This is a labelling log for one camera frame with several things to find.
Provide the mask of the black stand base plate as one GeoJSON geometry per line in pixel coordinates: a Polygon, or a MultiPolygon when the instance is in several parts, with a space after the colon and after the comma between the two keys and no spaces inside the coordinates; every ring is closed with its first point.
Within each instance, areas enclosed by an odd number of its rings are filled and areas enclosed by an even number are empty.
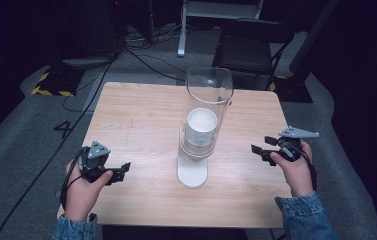
{"type": "Polygon", "coordinates": [[[269,86],[269,90],[274,92],[281,102],[313,102],[306,85],[288,77],[275,76],[269,86]]]}

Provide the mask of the white cup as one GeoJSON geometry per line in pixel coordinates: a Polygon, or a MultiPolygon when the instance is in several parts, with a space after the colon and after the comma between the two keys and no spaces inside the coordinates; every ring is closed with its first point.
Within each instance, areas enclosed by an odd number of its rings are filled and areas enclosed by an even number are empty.
{"type": "Polygon", "coordinates": [[[214,138],[217,124],[218,118],[210,109],[193,109],[187,116],[185,136],[194,145],[207,145],[214,138]]]}

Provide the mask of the person's right hand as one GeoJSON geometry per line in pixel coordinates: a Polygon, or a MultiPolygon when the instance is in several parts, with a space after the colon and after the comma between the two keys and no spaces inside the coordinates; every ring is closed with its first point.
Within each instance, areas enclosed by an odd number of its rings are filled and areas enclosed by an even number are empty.
{"type": "Polygon", "coordinates": [[[305,196],[314,191],[308,162],[303,157],[295,162],[287,161],[275,152],[270,157],[282,169],[293,197],[305,196]]]}

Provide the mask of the dark slanted stand pole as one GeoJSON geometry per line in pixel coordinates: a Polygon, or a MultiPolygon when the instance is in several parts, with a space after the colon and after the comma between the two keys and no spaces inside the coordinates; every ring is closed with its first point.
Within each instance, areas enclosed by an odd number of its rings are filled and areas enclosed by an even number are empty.
{"type": "Polygon", "coordinates": [[[307,38],[305,39],[304,43],[299,48],[299,51],[294,56],[289,69],[293,73],[294,77],[299,77],[307,72],[307,59],[310,55],[310,52],[317,41],[321,31],[323,30],[325,24],[331,17],[334,9],[338,5],[340,0],[329,0],[325,8],[323,9],[322,13],[320,14],[319,18],[317,19],[316,23],[311,28],[310,32],[308,33],[307,38]]]}

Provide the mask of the dark equipment cabinet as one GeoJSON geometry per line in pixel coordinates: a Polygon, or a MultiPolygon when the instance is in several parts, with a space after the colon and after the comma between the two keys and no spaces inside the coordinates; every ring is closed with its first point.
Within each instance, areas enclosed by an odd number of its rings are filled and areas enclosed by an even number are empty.
{"type": "Polygon", "coordinates": [[[114,57],[121,48],[109,0],[50,0],[88,56],[114,57]]]}

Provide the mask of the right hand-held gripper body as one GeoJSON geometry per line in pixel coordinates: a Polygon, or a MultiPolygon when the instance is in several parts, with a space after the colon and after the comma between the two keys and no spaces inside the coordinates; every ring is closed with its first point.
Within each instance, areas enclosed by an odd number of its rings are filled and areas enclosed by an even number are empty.
{"type": "Polygon", "coordinates": [[[317,138],[319,137],[319,133],[288,126],[279,132],[279,136],[277,145],[284,154],[284,158],[290,162],[294,162],[300,157],[304,159],[308,158],[308,155],[302,150],[301,140],[304,138],[317,138]]]}

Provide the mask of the grey flat stand base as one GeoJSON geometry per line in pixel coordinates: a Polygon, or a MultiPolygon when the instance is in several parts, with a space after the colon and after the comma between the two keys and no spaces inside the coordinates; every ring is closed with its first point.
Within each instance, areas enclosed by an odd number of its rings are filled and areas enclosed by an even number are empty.
{"type": "Polygon", "coordinates": [[[112,57],[90,56],[84,58],[64,59],[63,63],[75,69],[92,69],[105,66],[112,61],[112,57]]]}

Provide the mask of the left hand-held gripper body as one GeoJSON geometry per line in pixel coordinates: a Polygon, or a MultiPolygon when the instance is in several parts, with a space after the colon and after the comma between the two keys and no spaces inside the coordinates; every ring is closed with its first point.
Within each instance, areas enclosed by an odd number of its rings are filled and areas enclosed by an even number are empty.
{"type": "Polygon", "coordinates": [[[95,182],[104,172],[105,163],[111,150],[94,140],[90,146],[81,149],[78,165],[82,177],[90,183],[95,182]]]}

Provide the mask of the clear tube cup dispenser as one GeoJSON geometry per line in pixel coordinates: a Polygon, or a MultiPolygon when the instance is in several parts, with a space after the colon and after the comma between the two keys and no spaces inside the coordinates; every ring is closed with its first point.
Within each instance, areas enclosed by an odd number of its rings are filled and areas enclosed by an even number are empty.
{"type": "Polygon", "coordinates": [[[214,152],[226,110],[234,94],[232,73],[225,68],[190,67],[183,93],[177,176],[185,187],[198,188],[208,178],[208,158],[214,152]],[[214,138],[204,146],[190,143],[185,136],[187,116],[196,108],[210,109],[218,118],[214,138]]]}

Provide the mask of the person's left hand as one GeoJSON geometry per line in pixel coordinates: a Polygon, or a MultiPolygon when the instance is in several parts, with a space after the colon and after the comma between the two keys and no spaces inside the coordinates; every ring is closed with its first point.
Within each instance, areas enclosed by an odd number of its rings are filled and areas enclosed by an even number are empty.
{"type": "Polygon", "coordinates": [[[66,172],[70,174],[70,186],[67,190],[64,217],[72,221],[86,222],[102,188],[109,182],[113,172],[107,171],[95,182],[90,183],[81,176],[78,166],[71,170],[71,165],[72,162],[66,165],[66,172]]]}

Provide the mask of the black yellow striped floor plate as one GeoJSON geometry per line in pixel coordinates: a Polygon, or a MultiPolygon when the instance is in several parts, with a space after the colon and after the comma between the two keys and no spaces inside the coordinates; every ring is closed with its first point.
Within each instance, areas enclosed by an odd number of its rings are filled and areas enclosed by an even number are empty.
{"type": "Polygon", "coordinates": [[[58,72],[48,68],[40,77],[31,94],[65,97],[75,96],[84,74],[84,70],[70,68],[64,72],[58,72]]]}

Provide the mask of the black folding chair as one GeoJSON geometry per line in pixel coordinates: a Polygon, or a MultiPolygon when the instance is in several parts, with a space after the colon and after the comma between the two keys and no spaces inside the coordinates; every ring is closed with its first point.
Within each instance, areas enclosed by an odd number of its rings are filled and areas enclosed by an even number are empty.
{"type": "Polygon", "coordinates": [[[221,31],[212,66],[265,75],[268,77],[265,89],[268,89],[283,51],[294,36],[294,29],[284,22],[250,18],[232,20],[221,31]]]}

